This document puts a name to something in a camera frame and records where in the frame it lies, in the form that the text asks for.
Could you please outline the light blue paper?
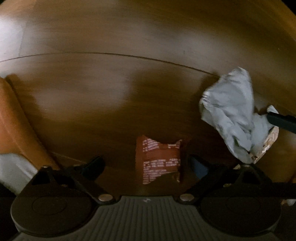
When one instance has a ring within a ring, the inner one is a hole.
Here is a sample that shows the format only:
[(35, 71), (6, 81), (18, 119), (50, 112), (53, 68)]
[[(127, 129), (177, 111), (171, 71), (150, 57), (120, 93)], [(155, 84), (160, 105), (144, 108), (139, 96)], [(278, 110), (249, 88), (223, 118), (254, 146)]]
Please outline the light blue paper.
[(245, 164), (253, 164), (250, 152), (274, 127), (266, 114), (255, 112), (251, 77), (240, 67), (203, 92), (199, 109), (201, 119), (218, 131), (230, 153)]

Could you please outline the white sock foot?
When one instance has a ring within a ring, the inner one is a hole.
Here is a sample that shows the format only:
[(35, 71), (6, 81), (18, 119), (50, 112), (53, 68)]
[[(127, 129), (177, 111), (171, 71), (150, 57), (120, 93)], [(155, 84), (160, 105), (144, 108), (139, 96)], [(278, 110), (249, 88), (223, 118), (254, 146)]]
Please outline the white sock foot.
[(19, 195), (38, 170), (23, 156), (18, 154), (1, 154), (1, 184)]

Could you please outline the dark red candy wrapper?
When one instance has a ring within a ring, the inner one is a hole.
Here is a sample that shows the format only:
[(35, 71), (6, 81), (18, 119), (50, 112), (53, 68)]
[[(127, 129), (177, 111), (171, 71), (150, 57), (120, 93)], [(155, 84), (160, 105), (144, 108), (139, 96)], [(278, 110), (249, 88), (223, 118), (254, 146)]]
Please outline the dark red candy wrapper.
[(154, 182), (157, 178), (179, 173), (181, 165), (182, 140), (174, 144), (163, 144), (147, 136), (137, 138), (135, 149), (135, 170), (143, 185)]

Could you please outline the latte coffee stick packet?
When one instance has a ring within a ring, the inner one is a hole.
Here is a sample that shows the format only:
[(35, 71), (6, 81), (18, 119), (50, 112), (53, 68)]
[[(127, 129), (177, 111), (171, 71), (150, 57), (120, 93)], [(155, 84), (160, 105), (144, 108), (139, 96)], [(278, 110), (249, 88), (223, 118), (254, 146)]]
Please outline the latte coffee stick packet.
[(256, 164), (264, 155), (265, 153), (271, 148), (271, 146), (276, 142), (278, 139), (279, 134), (279, 127), (274, 126), (268, 133), (267, 138), (263, 141), (262, 144), (259, 146), (254, 147), (253, 150), (250, 152), (250, 157), (254, 164)]

